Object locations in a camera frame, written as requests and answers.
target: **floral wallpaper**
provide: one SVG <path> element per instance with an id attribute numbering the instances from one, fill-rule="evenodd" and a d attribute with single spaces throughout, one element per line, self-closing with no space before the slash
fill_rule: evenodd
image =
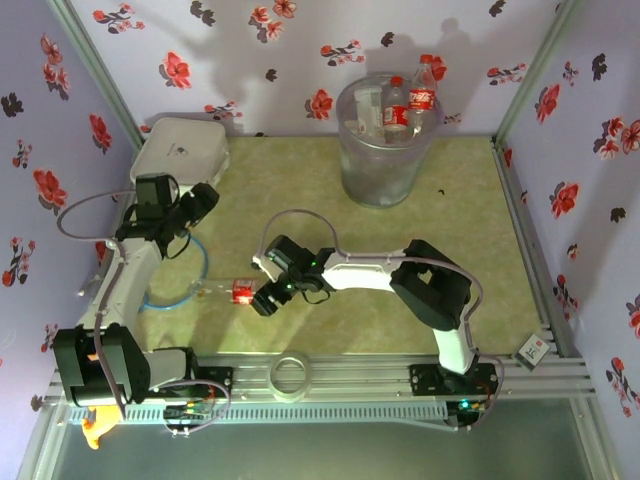
<path id="1" fill-rule="evenodd" d="M 634 0 L 586 3 L 505 151 L 629 479 L 640 477 L 638 16 Z"/>
<path id="2" fill-rule="evenodd" d="M 87 307 L 77 292 L 96 248 L 62 236 L 56 217 L 88 195 L 125 185 L 133 147 L 45 2 L 3 6 L 0 56 L 0 477 L 15 478 L 47 402 L 59 328 Z M 80 235 L 105 234 L 109 199 L 69 216 Z"/>
<path id="3" fill-rule="evenodd" d="M 379 71 L 410 77 L 425 53 L 439 59 L 442 133 L 494 133 L 558 0 L 70 3 L 144 137 L 165 115 L 231 135 L 335 134 L 344 87 Z"/>

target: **coca-cola bottle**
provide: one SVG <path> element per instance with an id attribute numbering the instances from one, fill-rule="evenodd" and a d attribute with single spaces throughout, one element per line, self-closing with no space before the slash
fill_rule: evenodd
<path id="1" fill-rule="evenodd" d="M 407 99 L 402 91 L 402 77 L 391 77 L 391 90 L 382 102 L 386 143 L 398 143 L 407 138 Z"/>
<path id="2" fill-rule="evenodd" d="M 431 71 L 431 56 L 420 57 L 420 67 L 409 90 L 409 131 L 413 137 L 428 132 L 438 124 L 435 111 L 438 84 Z"/>

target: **table surface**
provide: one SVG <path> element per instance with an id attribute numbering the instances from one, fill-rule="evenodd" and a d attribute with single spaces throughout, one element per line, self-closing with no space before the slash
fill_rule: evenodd
<path id="1" fill-rule="evenodd" d="M 306 208 L 334 224 L 344 250 L 392 251 L 421 238 L 476 275 L 485 291 L 472 318 L 481 350 L 511 354 L 540 330 L 488 138 L 435 140 L 409 197 L 385 210 L 346 196 L 336 137 L 231 138 L 229 147 L 231 166 L 216 187 L 220 201 L 193 232 L 209 255 L 208 278 L 266 279 L 250 267 L 266 222 L 281 210 Z M 311 251 L 331 246 L 328 229 L 312 217 L 278 219 L 267 241 L 278 234 Z M 180 242 L 174 241 L 170 253 Z M 202 262 L 193 245 L 163 261 L 150 284 L 153 296 L 183 296 Z M 136 337 L 146 349 L 189 345 L 200 355 L 438 351 L 429 327 L 399 298 L 371 290 L 336 292 L 321 305 L 297 296 L 271 317 L 204 294 L 175 310 L 140 313 Z"/>

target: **white box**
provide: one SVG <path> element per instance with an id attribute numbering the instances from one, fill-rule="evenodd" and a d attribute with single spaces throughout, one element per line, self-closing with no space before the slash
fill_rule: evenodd
<path id="1" fill-rule="evenodd" d="M 139 175 L 168 173 L 180 185 L 180 195 L 196 183 L 215 187 L 229 167 L 224 127 L 215 122 L 165 117 L 158 120 L 131 167 Z"/>

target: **small white label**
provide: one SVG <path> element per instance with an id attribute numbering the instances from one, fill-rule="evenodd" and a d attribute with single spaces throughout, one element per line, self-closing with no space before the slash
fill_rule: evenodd
<path id="1" fill-rule="evenodd" d="M 529 340 L 520 347 L 517 356 L 531 364 L 532 367 L 535 367 L 540 363 L 540 360 L 542 360 L 542 357 L 544 357 L 548 351 L 549 345 L 536 334 L 532 334 L 529 337 Z"/>

